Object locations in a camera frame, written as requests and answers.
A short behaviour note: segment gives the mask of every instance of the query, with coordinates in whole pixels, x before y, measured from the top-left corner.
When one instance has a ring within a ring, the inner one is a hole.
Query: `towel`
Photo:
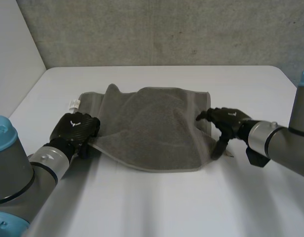
[[[79,99],[78,111],[101,121],[89,145],[124,165],[148,172],[184,172],[211,161],[211,124],[195,121],[210,108],[208,92],[146,87],[122,93],[111,84],[105,94],[87,92]]]

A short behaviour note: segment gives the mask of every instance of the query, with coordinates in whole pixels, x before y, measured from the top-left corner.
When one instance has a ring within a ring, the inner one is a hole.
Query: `towel label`
[[[69,105],[69,110],[70,109],[78,109],[81,101],[80,100],[71,100],[70,105]]]

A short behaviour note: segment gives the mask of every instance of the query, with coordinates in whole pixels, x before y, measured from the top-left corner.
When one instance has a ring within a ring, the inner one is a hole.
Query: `white wall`
[[[45,66],[15,0],[0,0],[0,115],[9,117]]]

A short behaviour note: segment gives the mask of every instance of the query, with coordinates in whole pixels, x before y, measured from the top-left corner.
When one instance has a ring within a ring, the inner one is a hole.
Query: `table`
[[[46,71],[10,117],[29,155],[48,142],[69,102],[87,91],[145,86],[209,91],[212,107],[288,125],[296,88],[270,66],[76,67]],[[216,128],[213,137],[218,138]],[[147,173],[105,155],[75,159],[26,236],[304,236],[304,178],[270,161],[251,166],[245,144],[197,172]]]

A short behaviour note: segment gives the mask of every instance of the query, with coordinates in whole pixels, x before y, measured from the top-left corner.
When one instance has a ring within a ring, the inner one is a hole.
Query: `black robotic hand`
[[[196,121],[206,119],[212,122],[217,129],[221,131],[221,136],[216,143],[212,153],[211,159],[218,159],[226,150],[230,139],[239,138],[239,130],[243,126],[244,122],[251,120],[251,118],[237,109],[229,108],[215,108],[202,111],[196,118]]]
[[[64,114],[55,126],[50,136],[52,146],[61,146],[71,153],[78,153],[81,158],[87,157],[87,143],[91,137],[99,132],[100,121],[88,114],[76,112]]]

